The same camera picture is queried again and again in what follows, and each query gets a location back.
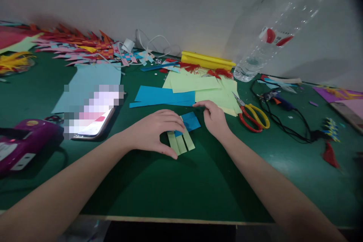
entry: finger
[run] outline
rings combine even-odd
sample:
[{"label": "finger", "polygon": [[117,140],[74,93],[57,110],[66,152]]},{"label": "finger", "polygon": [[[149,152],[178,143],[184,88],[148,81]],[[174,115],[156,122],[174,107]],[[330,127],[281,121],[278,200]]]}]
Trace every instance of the finger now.
[{"label": "finger", "polygon": [[205,109],[203,114],[204,114],[204,121],[208,120],[208,119],[211,119],[211,113],[209,112],[208,109]]},{"label": "finger", "polygon": [[162,144],[160,142],[156,146],[155,151],[159,152],[161,154],[165,154],[167,156],[170,156],[175,160],[178,158],[178,155],[175,153],[175,151],[171,147],[169,147],[167,145],[164,145],[164,144]]},{"label": "finger", "polygon": [[185,131],[185,129],[176,122],[164,122],[161,128],[163,130],[162,132],[177,130],[180,131],[181,133],[184,133]]},{"label": "finger", "polygon": [[218,110],[217,104],[210,100],[203,100],[195,103],[193,107],[206,107],[211,113]]},{"label": "finger", "polygon": [[179,125],[181,125],[183,128],[185,128],[183,120],[180,118],[180,116],[174,116],[174,115],[166,115],[162,118],[163,122],[176,122]]},{"label": "finger", "polygon": [[168,113],[175,113],[175,112],[173,112],[172,110],[168,110],[168,109],[158,110],[158,111],[156,111],[156,112],[154,112],[154,113],[156,113],[156,114],[160,114],[160,113],[165,113],[165,112],[168,112]]}]

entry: clear plastic bottle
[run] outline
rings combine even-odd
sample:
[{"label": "clear plastic bottle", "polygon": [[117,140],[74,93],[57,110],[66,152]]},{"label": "clear plastic bottle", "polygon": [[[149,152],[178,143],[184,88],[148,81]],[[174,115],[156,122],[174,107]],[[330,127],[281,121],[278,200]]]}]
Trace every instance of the clear plastic bottle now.
[{"label": "clear plastic bottle", "polygon": [[322,1],[301,0],[278,9],[235,67],[234,77],[244,82],[253,79],[318,13]]}]

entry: purple device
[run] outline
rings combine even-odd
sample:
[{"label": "purple device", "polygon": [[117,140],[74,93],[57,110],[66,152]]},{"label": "purple device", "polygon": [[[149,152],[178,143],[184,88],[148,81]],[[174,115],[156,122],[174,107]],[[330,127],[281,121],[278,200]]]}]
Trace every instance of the purple device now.
[{"label": "purple device", "polygon": [[6,130],[11,133],[0,138],[0,176],[22,170],[50,141],[63,140],[63,128],[46,120],[25,119],[14,129],[2,129]]}]

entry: yellow plastic container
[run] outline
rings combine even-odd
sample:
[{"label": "yellow plastic container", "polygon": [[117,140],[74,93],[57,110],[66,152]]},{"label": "yellow plastic container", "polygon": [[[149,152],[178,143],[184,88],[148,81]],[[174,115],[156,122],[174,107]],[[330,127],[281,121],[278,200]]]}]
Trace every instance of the yellow plastic container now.
[{"label": "yellow plastic container", "polygon": [[208,69],[223,68],[230,71],[236,64],[231,60],[221,59],[193,52],[183,51],[181,55],[181,61],[189,64],[199,64],[201,67]]}]

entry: red-handled scissors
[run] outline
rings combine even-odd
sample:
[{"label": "red-handled scissors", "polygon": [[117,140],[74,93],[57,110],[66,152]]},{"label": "red-handled scissors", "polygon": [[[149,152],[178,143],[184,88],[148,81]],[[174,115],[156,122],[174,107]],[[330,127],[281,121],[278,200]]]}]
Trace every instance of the red-handled scissors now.
[{"label": "red-handled scissors", "polygon": [[[239,116],[239,119],[241,120],[241,122],[243,123],[243,125],[245,125],[250,131],[252,132],[261,132],[262,131],[262,128],[264,129],[268,129],[270,127],[270,121],[269,119],[267,118],[267,115],[262,111],[260,110],[259,108],[255,107],[254,105],[252,104],[245,104],[241,99],[238,98],[238,96],[236,96],[235,93],[234,94],[234,97],[236,98],[236,100],[238,101],[240,107],[241,107],[241,110],[242,110],[242,113],[240,113],[238,116]],[[245,110],[245,107],[252,113],[253,117],[252,118]],[[264,118],[265,122],[266,122],[266,125],[263,125],[260,121],[260,119],[258,118],[256,112],[254,111],[254,109],[256,111],[258,111],[262,117]],[[254,129],[252,128],[250,125],[248,125],[246,123],[246,121],[243,119],[243,115],[247,116],[247,118],[249,120],[251,120],[253,123],[255,123],[255,125],[257,126],[257,129]]]}]

